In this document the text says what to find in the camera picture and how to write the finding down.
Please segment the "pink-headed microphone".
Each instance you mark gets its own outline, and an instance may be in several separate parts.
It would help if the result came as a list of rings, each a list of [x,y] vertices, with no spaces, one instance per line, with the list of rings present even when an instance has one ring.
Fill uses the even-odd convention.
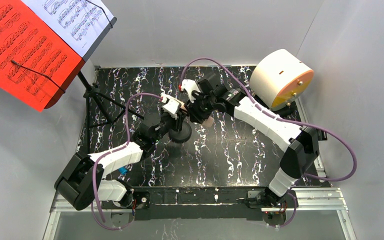
[[[190,118],[190,113],[186,109],[186,104],[184,102],[180,102],[181,106],[179,111],[182,112],[183,114],[186,114],[188,118]],[[209,116],[207,119],[203,120],[200,124],[206,128],[212,127],[213,124],[215,123],[215,120],[212,116]]]

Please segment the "tall black mic stand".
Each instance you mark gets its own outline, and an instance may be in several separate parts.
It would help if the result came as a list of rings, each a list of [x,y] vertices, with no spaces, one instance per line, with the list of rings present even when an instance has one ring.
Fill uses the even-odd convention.
[[[170,140],[179,144],[187,142],[191,138],[191,136],[192,136],[192,127],[188,122],[185,121],[185,119],[183,121],[182,131],[174,132],[170,130],[168,132],[168,137],[170,138]]]

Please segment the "black music stand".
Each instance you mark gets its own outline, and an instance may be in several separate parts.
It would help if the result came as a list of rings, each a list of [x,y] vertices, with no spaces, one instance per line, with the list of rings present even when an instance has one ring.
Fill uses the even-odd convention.
[[[104,25],[103,30],[99,32],[99,35],[96,40],[94,40],[91,44],[91,46],[88,48],[87,52],[84,54],[82,59],[84,61],[89,60],[89,58],[92,56],[94,51],[97,49],[99,44],[102,42],[104,37],[109,33],[109,31],[114,27],[114,24],[117,22],[117,18],[115,16],[110,17],[108,20],[108,23]],[[79,80],[85,87],[85,93],[83,97],[85,98],[86,101],[86,117],[85,117],[85,124],[84,124],[84,129],[85,129],[85,145],[86,149],[84,150],[85,153],[90,154],[91,151],[91,130],[97,127],[103,127],[105,125],[110,125],[113,126],[118,119],[123,116],[125,113],[130,113],[134,116],[137,116],[141,120],[144,118],[143,115],[134,112],[133,110],[129,109],[126,107],[124,104],[117,102],[116,100],[110,98],[109,96],[103,94],[101,90],[99,89],[99,86],[96,83],[89,83],[84,76],[84,74],[78,70],[76,71],[77,77],[79,77]],[[107,101],[109,103],[113,103],[117,107],[121,109],[121,112],[119,115],[115,118],[112,118],[109,113],[108,109],[104,105],[104,101]],[[96,107],[98,108],[98,112],[103,115],[105,121],[98,122],[98,124],[92,125],[91,124],[91,106],[95,104]]]

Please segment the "white sheet music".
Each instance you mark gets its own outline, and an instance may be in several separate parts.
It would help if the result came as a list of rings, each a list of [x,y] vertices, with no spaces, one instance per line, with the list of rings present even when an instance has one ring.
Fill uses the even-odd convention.
[[[24,0],[84,61],[87,61],[117,18],[101,0]]]

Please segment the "red sheet music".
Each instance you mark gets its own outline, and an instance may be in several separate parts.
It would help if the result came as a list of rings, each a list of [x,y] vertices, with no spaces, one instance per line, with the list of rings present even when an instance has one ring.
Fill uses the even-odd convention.
[[[84,60],[20,0],[0,0],[0,88],[41,112],[53,106]]]

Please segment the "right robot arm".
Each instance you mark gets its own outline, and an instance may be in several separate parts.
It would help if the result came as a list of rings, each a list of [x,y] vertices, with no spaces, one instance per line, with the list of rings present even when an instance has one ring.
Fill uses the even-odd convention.
[[[288,123],[250,98],[241,87],[228,88],[215,76],[199,81],[182,80],[181,92],[187,93],[185,108],[193,123],[204,123],[212,112],[226,113],[244,121],[270,138],[282,151],[279,169],[268,187],[243,200],[249,208],[276,206],[319,156],[318,131],[309,126]]]

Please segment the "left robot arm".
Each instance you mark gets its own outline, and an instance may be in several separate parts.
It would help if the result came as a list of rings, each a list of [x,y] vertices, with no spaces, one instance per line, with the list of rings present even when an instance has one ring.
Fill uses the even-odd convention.
[[[148,158],[165,135],[176,143],[188,141],[192,129],[185,122],[186,117],[182,110],[176,117],[166,111],[149,114],[127,144],[98,153],[75,153],[55,181],[55,190],[78,211],[89,206],[96,197],[129,208],[134,201],[132,188],[121,180],[106,180],[106,176]]]

